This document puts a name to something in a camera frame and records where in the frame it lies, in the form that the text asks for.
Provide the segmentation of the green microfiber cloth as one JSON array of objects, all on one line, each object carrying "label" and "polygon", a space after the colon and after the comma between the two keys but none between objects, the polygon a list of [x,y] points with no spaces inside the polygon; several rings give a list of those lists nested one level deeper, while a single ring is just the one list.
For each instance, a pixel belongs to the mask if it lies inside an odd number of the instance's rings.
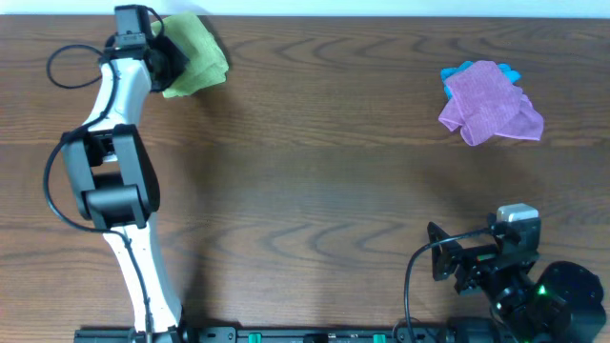
[{"label": "green microfiber cloth", "polygon": [[229,62],[213,34],[193,12],[183,12],[163,19],[165,34],[190,59],[186,70],[171,87],[204,88],[227,80]]}]

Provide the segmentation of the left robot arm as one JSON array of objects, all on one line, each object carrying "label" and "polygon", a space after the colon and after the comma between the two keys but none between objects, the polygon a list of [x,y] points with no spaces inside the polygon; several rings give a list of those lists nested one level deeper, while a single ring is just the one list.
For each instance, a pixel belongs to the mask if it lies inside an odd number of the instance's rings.
[{"label": "left robot arm", "polygon": [[158,243],[159,183],[137,129],[147,96],[166,89],[187,62],[163,33],[116,34],[100,53],[102,82],[90,116],[61,140],[78,210],[111,246],[130,294],[128,342],[188,339]]}]

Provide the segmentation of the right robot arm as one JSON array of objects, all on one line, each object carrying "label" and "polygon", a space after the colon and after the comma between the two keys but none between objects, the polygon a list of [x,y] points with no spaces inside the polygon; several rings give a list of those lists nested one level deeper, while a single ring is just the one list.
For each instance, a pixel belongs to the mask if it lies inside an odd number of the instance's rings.
[{"label": "right robot arm", "polygon": [[558,261],[538,281],[529,272],[539,259],[539,218],[488,223],[494,245],[462,248],[431,222],[433,278],[456,278],[458,294],[481,291],[519,342],[592,342],[606,324],[604,290],[583,266]]}]

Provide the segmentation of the folded green cloth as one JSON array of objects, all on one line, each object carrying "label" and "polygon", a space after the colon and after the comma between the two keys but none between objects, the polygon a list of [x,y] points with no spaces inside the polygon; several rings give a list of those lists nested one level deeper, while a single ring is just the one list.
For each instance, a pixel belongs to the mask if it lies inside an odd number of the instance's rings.
[{"label": "folded green cloth", "polygon": [[195,95],[196,93],[198,93],[200,91],[211,90],[213,87],[214,86],[209,86],[209,87],[204,87],[204,88],[197,88],[197,87],[186,87],[186,88],[170,87],[170,88],[167,88],[166,90],[162,91],[162,95],[163,95],[163,97],[165,99],[188,97],[188,96]]}]

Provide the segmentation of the crumpled purple cloth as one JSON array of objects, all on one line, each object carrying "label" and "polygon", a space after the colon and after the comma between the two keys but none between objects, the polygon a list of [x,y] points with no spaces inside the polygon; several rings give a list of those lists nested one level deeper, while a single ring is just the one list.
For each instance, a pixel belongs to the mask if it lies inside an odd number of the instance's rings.
[{"label": "crumpled purple cloth", "polygon": [[544,120],[522,88],[512,84],[496,62],[480,60],[450,77],[453,97],[438,121],[458,130],[464,142],[477,146],[493,136],[539,141]]}]

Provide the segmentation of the blue cloth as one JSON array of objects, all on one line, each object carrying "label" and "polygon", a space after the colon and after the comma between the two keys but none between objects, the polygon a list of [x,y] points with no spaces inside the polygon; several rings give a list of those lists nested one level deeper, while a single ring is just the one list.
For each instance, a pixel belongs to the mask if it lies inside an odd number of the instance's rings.
[{"label": "blue cloth", "polygon": [[[473,65],[475,65],[475,62],[465,61],[458,67],[445,68],[440,71],[440,79],[443,84],[443,90],[444,90],[445,95],[447,96],[448,100],[450,100],[453,97],[453,95],[452,95],[451,90],[449,89],[449,87],[446,84],[447,80],[454,75],[457,75],[459,73],[466,71],[467,69],[471,68]],[[509,81],[512,84],[515,84],[517,81],[519,81],[521,79],[521,74],[518,71],[513,70],[508,64],[496,63],[496,66],[503,73],[503,75],[509,79]]]}]

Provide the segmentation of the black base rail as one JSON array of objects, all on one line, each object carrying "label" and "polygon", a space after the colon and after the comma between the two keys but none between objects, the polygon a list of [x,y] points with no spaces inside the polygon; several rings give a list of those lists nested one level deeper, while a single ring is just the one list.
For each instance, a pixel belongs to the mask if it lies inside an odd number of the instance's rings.
[{"label": "black base rail", "polygon": [[73,343],[401,343],[411,342],[406,328],[333,330],[333,329],[236,329],[208,327],[172,329],[153,333],[151,338],[135,329],[82,329],[74,333]]}]

